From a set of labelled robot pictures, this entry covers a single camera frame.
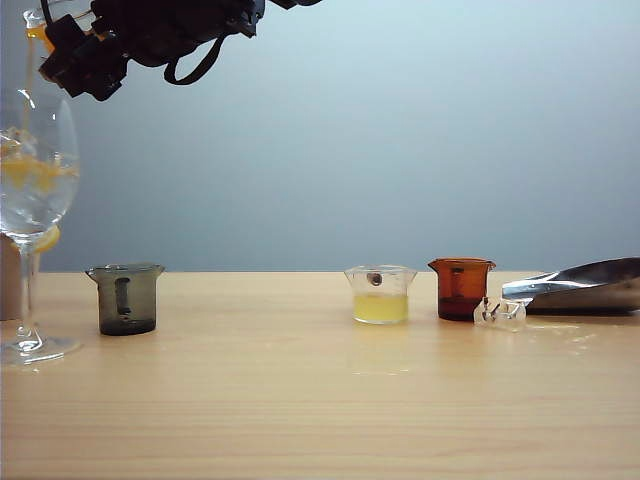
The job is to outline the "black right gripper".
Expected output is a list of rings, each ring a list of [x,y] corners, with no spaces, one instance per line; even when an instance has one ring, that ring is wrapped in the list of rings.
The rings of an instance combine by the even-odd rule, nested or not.
[[[124,55],[147,67],[180,59],[229,35],[256,35],[263,1],[93,1],[95,32],[115,38]],[[66,14],[45,27],[52,53],[40,74],[71,97],[105,101],[122,85],[126,57],[110,39],[83,31]]]

